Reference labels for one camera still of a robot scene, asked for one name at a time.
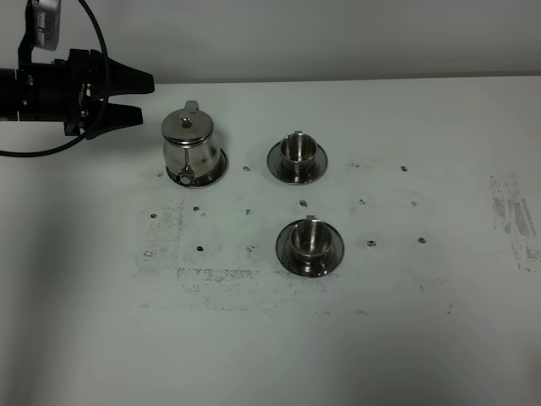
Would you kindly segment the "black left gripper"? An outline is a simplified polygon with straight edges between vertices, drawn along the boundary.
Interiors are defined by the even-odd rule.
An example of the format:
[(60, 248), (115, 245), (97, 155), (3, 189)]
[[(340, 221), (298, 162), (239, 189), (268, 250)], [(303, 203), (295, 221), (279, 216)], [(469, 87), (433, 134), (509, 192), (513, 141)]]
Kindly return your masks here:
[[(130, 68), (108, 58), (109, 96), (150, 94), (155, 90), (152, 74)], [(67, 80), (66, 118), (63, 122), (66, 136), (83, 135), (94, 139), (118, 129), (143, 123), (139, 107), (107, 103), (105, 96), (105, 58), (97, 50), (72, 49), (65, 63)]]

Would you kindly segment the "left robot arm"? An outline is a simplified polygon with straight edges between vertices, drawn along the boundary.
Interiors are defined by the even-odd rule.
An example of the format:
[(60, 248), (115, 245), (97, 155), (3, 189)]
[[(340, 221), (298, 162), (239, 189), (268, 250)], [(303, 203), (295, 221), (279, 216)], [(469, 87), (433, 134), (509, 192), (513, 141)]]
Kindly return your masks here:
[(141, 125), (138, 107), (108, 103), (94, 125), (106, 90), (104, 57), (97, 50), (72, 49), (67, 60), (27, 63), (1, 70), (1, 119), (57, 122), (67, 136), (88, 140)]

